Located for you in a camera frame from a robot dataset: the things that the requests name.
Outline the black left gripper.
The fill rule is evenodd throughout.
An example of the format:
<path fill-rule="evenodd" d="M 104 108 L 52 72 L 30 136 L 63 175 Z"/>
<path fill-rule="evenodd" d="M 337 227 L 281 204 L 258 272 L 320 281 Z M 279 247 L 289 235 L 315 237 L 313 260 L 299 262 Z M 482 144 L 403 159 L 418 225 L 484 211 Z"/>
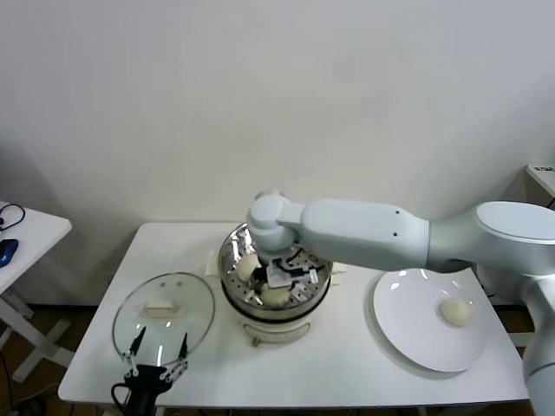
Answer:
<path fill-rule="evenodd" d="M 130 348 L 121 355 L 128 367 L 125 388 L 129 391 L 129 397 L 125 405 L 125 414 L 130 416 L 155 415 L 158 396 L 167 392 L 173 382 L 188 369 L 188 333 L 184 334 L 177 361 L 167 371 L 164 367 L 137 366 L 135 357 L 145 333 L 146 328 L 143 327 Z"/>

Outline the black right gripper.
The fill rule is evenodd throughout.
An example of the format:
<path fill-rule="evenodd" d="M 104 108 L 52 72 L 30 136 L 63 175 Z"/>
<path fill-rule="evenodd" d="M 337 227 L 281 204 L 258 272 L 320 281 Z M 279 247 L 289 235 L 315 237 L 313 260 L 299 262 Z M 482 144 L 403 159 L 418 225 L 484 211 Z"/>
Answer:
<path fill-rule="evenodd" d="M 264 286 L 268 283 L 266 267 L 256 268 L 250 278 L 250 287 L 256 295 L 261 295 Z"/>

